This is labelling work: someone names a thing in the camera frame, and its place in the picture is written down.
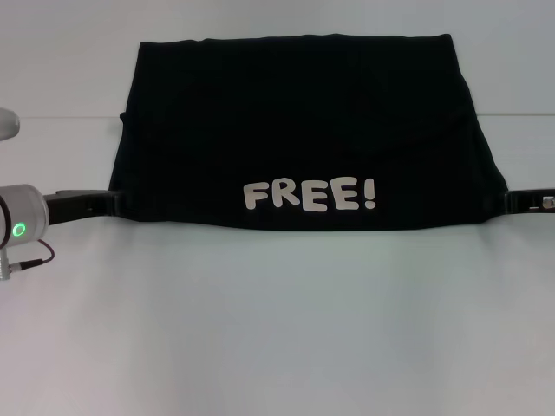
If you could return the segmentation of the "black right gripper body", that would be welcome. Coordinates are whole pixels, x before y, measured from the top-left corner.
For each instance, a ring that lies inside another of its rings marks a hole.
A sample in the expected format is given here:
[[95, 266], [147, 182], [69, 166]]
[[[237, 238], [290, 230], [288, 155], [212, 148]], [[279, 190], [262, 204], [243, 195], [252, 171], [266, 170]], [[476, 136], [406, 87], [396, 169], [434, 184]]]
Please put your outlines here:
[[554, 213], [555, 189], [527, 190], [526, 213]]

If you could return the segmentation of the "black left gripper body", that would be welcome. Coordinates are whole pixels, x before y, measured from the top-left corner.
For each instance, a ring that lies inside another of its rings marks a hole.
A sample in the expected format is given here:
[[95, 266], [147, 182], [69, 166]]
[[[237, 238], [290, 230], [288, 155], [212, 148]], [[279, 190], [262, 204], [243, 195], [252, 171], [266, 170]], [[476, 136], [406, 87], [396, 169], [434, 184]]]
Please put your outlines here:
[[58, 191], [45, 195], [49, 225], [114, 215], [114, 194], [109, 191]]

